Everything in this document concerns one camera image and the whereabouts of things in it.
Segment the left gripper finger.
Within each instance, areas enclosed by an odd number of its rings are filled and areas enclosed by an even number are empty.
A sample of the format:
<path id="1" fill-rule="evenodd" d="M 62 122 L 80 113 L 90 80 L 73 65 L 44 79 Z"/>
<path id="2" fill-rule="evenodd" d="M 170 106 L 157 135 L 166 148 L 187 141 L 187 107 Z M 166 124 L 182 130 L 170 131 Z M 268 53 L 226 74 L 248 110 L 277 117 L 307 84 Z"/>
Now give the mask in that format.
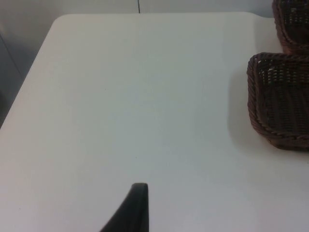
<path id="1" fill-rule="evenodd" d="M 134 183 L 101 232 L 148 232 L 148 185 Z"/>

